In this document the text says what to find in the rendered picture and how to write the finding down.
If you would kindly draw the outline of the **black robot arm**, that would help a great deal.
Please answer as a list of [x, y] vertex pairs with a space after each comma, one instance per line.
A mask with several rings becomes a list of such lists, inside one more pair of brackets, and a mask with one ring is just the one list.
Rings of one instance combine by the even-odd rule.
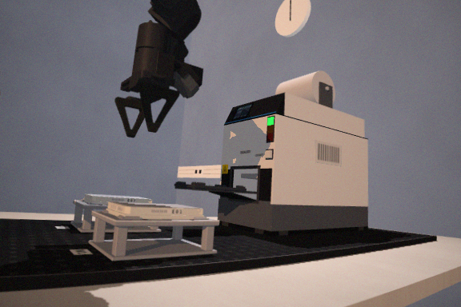
[[184, 98], [191, 98], [202, 85], [203, 68], [184, 62], [189, 53], [184, 40], [200, 22], [198, 2], [150, 0], [150, 4], [148, 12], [157, 23], [150, 20], [139, 25], [135, 51], [147, 47], [165, 52], [157, 53], [155, 73], [174, 77], [174, 88]]

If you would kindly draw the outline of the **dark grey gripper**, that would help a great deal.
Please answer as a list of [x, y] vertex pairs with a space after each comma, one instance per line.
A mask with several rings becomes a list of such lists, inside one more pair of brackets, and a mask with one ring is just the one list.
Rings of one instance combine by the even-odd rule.
[[[132, 75], [121, 83], [120, 90], [140, 93], [141, 98], [128, 96], [126, 98], [116, 97], [114, 100], [122, 119], [126, 135], [129, 138], [135, 137], [144, 118], [148, 131], [156, 133], [171, 107], [179, 97], [179, 91], [169, 89], [170, 86], [174, 87], [175, 79], [155, 73], [158, 51], [163, 52], [157, 48], [138, 48], [138, 52], [135, 51], [134, 53]], [[161, 99], [166, 99], [166, 103], [155, 123], [153, 123], [150, 104]], [[137, 120], [132, 130], [130, 129], [125, 107], [139, 110]]]

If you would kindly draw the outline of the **white multiwell plate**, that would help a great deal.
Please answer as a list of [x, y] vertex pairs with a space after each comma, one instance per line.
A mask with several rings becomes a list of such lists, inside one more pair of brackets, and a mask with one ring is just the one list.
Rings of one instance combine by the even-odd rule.
[[113, 196], [107, 197], [99, 194], [85, 194], [83, 198], [85, 202], [98, 202], [103, 205], [108, 205], [108, 202], [112, 201], [123, 201], [123, 202], [133, 202], [133, 203], [152, 203], [152, 199], [144, 197], [127, 197], [127, 196]]

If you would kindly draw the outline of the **white roll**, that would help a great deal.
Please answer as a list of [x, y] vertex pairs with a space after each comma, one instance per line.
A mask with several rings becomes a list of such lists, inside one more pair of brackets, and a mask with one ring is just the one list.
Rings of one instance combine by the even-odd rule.
[[319, 82], [333, 86], [333, 103], [335, 101], [335, 86], [331, 77], [324, 71], [317, 71], [299, 78], [282, 82], [278, 85], [275, 95], [289, 93], [306, 100], [319, 103]]

